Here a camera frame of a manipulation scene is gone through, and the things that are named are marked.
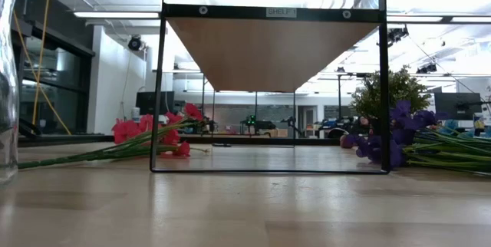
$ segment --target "ceiling light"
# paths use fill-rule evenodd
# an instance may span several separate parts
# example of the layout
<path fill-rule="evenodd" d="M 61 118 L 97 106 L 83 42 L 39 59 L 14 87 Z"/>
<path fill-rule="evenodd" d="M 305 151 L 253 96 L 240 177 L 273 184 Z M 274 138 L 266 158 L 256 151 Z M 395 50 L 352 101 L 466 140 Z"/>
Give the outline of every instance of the ceiling light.
<path fill-rule="evenodd" d="M 476 17 L 453 17 L 452 22 L 475 22 L 475 23 L 490 23 L 491 22 L 491 16 L 489 17 L 482 17 L 482 16 L 476 16 Z"/>
<path fill-rule="evenodd" d="M 443 17 L 434 17 L 434 16 L 411 16 L 411 15 L 387 16 L 387 21 L 391 23 L 439 22 L 442 21 L 442 19 Z"/>
<path fill-rule="evenodd" d="M 201 74 L 200 70 L 171 70 L 162 72 L 164 74 Z"/>
<path fill-rule="evenodd" d="M 410 74 L 412 77 L 491 77 L 491 74 Z"/>
<path fill-rule="evenodd" d="M 158 19 L 157 12 L 74 12 L 79 18 L 101 18 L 101 19 Z"/>

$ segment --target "fluorescent light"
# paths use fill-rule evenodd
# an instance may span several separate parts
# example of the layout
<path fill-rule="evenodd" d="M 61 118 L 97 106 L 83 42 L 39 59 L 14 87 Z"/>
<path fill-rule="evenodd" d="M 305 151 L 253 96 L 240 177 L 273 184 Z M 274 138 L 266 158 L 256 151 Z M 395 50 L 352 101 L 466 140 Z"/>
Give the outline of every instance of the fluorescent light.
<path fill-rule="evenodd" d="M 112 19 L 125 19 L 125 18 L 139 18 L 139 19 L 158 19 L 160 18 L 157 12 L 74 12 L 74 15 L 79 18 L 112 18 Z"/>
<path fill-rule="evenodd" d="M 491 77 L 491 74 L 410 74 L 412 77 Z"/>
<path fill-rule="evenodd" d="M 411 16 L 411 15 L 387 16 L 388 22 L 395 22 L 395 23 L 439 22 L 442 19 L 443 17 L 435 17 L 435 16 Z"/>
<path fill-rule="evenodd" d="M 203 90 L 183 90 L 184 93 L 202 93 Z M 205 90 L 205 93 L 212 93 L 213 90 Z"/>
<path fill-rule="evenodd" d="M 325 76 L 325 75 L 349 75 L 349 74 L 356 75 L 356 73 L 336 72 L 336 71 L 333 71 L 333 72 L 321 71 L 318 73 L 318 75 L 321 75 L 321 76 Z"/>
<path fill-rule="evenodd" d="M 491 16 L 489 17 L 453 17 L 452 22 L 491 22 Z"/>
<path fill-rule="evenodd" d="M 162 72 L 164 74 L 201 74 L 200 70 L 171 70 Z"/>

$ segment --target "table surface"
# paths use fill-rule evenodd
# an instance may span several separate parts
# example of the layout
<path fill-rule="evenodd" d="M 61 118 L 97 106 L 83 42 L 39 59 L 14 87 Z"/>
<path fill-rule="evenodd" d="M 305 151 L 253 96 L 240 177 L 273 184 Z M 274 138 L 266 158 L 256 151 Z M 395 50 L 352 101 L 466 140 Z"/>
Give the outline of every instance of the table surface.
<path fill-rule="evenodd" d="M 19 157 L 105 146 L 32 147 Z M 374 167 L 353 152 L 214 147 L 159 163 Z M 388 176 L 165 175 L 150 173 L 147 158 L 45 167 L 21 171 L 0 192 L 0 246 L 488 246 L 490 181 L 417 168 Z"/>

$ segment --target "computer monitor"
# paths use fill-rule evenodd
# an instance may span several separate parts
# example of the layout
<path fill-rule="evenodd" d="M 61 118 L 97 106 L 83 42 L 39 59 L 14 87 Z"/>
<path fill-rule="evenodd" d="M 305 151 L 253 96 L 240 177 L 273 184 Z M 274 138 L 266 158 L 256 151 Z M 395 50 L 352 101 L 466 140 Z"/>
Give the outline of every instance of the computer monitor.
<path fill-rule="evenodd" d="M 137 93 L 137 107 L 140 108 L 140 115 L 151 114 L 155 112 L 155 93 L 154 92 L 140 92 Z M 159 114 L 163 115 L 167 113 L 167 107 L 169 111 L 174 112 L 174 92 L 160 92 L 160 109 Z"/>
<path fill-rule="evenodd" d="M 448 114 L 451 120 L 473 120 L 481 113 L 481 95 L 474 93 L 435 93 L 437 113 Z"/>

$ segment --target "security camera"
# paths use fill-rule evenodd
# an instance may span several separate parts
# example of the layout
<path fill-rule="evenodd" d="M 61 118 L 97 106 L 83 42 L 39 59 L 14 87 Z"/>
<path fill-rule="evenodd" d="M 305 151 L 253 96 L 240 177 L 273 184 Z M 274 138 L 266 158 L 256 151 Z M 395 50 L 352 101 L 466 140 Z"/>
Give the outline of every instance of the security camera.
<path fill-rule="evenodd" d="M 147 46 L 147 43 L 141 40 L 141 35 L 132 35 L 128 48 L 132 51 L 142 51 Z"/>

